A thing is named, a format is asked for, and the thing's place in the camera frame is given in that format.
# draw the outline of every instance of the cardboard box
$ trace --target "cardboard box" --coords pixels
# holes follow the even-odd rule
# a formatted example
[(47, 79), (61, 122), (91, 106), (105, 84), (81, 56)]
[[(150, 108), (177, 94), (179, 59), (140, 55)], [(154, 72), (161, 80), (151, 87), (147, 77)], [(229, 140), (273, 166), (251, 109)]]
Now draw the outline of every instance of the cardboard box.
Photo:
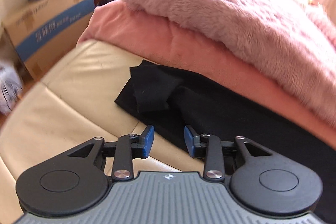
[(94, 0), (39, 0), (2, 25), (28, 72), (38, 79), (76, 46), (94, 8)]

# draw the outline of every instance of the circular black disc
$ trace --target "circular black disc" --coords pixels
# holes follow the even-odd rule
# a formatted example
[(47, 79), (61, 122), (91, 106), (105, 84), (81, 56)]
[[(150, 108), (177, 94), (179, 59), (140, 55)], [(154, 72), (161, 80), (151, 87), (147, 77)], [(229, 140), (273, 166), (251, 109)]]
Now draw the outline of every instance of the circular black disc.
[(320, 177), (287, 158), (269, 159), (257, 157), (238, 168), (230, 181), (233, 195), (248, 208), (270, 216), (292, 216), (313, 207), (322, 194)]
[(16, 182), (21, 206), (48, 217), (84, 211), (100, 201), (107, 188), (108, 180), (101, 170), (86, 164), (85, 159), (71, 157), (59, 169), (43, 163), (30, 168)]

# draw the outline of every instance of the blue stripe on box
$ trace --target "blue stripe on box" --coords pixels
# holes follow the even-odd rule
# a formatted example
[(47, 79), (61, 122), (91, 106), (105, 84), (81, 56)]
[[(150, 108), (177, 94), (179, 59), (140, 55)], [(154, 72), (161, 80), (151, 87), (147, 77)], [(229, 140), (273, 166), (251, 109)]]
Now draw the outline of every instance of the blue stripe on box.
[(45, 45), (50, 39), (58, 35), (82, 17), (93, 12), (95, 9), (94, 0), (83, 0), (80, 3), (65, 10), (58, 16), (39, 27), (29, 37), (24, 39), (16, 47), (16, 52), (23, 62), (26, 62), (39, 48)]

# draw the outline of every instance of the cream leather sofa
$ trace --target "cream leather sofa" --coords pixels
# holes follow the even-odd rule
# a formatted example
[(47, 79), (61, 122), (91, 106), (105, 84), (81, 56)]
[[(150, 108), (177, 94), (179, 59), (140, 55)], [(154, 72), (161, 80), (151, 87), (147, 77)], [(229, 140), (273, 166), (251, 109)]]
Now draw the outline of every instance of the cream leather sofa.
[[(67, 54), (19, 102), (0, 132), (0, 223), (21, 214), (15, 183), (26, 169), (96, 136), (115, 141), (145, 125), (114, 100), (141, 57), (97, 41)], [(110, 173), (112, 159), (105, 172)], [(198, 170), (203, 164), (156, 134), (150, 157), (133, 161), (139, 170)]]

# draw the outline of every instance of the small logo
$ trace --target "small logo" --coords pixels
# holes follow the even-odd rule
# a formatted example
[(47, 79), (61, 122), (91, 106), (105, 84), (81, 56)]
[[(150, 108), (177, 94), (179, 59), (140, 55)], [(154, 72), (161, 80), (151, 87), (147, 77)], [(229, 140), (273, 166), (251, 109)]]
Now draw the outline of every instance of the small logo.
[(174, 176), (172, 174), (165, 175), (165, 179), (167, 179), (167, 180), (171, 180), (173, 178), (174, 178)]

